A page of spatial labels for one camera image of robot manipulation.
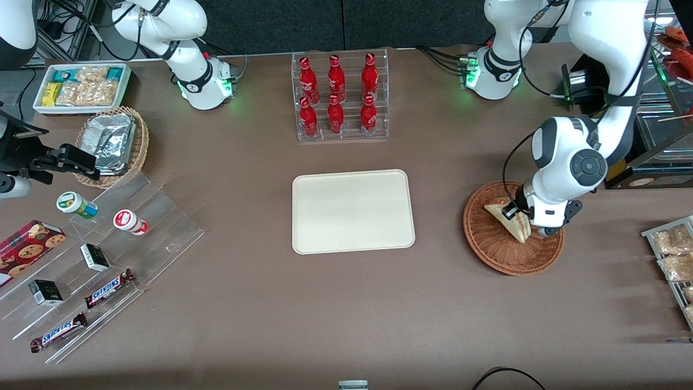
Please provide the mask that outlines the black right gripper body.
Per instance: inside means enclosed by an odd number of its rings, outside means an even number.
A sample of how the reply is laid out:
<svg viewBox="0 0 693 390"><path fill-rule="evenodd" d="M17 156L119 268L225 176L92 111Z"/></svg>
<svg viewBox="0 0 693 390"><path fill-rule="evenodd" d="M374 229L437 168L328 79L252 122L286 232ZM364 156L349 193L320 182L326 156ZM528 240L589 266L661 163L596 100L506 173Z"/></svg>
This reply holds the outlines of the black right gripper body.
<svg viewBox="0 0 693 390"><path fill-rule="evenodd" d="M49 130L13 118L2 111L1 170L9 176L52 176L46 168L33 166L51 148L40 140Z"/></svg>

